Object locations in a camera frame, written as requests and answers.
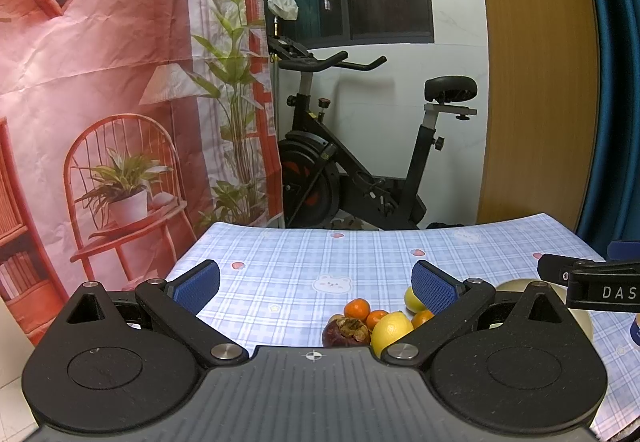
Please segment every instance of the printed backdrop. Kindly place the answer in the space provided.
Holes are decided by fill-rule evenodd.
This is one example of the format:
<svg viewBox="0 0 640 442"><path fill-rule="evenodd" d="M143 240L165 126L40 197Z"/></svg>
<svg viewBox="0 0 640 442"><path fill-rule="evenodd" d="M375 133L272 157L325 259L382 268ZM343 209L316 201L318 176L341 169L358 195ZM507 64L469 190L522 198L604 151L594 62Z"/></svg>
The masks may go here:
<svg viewBox="0 0 640 442"><path fill-rule="evenodd" d="M82 281L280 214L262 7L0 0L0 295L33 343Z"/></svg>

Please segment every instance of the blue curtain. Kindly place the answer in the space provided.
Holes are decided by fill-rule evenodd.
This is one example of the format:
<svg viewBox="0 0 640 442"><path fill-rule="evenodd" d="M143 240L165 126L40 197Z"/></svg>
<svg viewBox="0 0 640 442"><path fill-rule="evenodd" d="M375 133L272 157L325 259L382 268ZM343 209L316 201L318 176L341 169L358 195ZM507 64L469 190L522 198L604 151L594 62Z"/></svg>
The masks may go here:
<svg viewBox="0 0 640 442"><path fill-rule="evenodd" d="M600 255L640 239L640 0L594 0L600 38L600 110L577 234Z"/></svg>

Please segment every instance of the exercise bike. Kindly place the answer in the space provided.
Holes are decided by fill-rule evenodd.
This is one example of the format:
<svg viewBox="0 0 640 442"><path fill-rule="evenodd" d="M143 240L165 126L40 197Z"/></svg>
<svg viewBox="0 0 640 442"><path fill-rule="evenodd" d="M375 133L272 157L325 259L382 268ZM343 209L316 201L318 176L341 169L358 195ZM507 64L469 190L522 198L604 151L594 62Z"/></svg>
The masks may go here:
<svg viewBox="0 0 640 442"><path fill-rule="evenodd" d="M331 101L320 98L318 115L309 110L314 73L331 67L370 72L386 62L380 56L370 64L345 62L348 53L338 52L316 59L302 44L286 37L269 37L270 53L279 58L281 70L300 72L300 88L287 98L294 108L291 131L278 142L282 165L284 220L287 228L327 227L341 209L383 230L417 229L426 213L418 196L431 147L438 151L444 138L435 138L440 113L469 120L473 108L451 103L465 102L478 94L476 82L466 76L441 76L424 85L424 119L418 128L406 178L376 177L322 123Z"/></svg>

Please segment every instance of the bike handlebar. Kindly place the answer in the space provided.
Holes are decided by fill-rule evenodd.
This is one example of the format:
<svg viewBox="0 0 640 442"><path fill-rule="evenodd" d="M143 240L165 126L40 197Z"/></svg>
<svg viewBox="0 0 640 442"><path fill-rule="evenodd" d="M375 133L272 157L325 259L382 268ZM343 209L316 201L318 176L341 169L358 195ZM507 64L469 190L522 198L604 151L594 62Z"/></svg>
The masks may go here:
<svg viewBox="0 0 640 442"><path fill-rule="evenodd" d="M294 72L317 73L322 72L322 70L327 70L332 66L337 66L338 63L347 57L349 57L349 54L341 51L325 60L318 60L315 57L281 59L278 61L278 67L282 70L293 70Z"/></svg>
<svg viewBox="0 0 640 442"><path fill-rule="evenodd" d="M386 57L380 56L378 59L369 64L357 64L356 62L339 62L336 64L338 68L346 68L347 70L357 70L358 72L370 72L375 70L381 64L385 64Z"/></svg>

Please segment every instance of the lemon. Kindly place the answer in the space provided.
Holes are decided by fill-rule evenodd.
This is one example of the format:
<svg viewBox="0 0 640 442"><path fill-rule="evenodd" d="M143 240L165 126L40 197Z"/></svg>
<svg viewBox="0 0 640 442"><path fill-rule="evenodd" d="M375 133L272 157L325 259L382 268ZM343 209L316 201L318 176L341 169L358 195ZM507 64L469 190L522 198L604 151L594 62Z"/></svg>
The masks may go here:
<svg viewBox="0 0 640 442"><path fill-rule="evenodd" d="M388 345L395 343L414 330L406 316L398 311L383 316L371 332L371 348L377 357Z"/></svg>
<svg viewBox="0 0 640 442"><path fill-rule="evenodd" d="M404 304L414 314L427 310L427 307L422 304L422 301L415 297L414 289L411 287L409 287L404 293Z"/></svg>

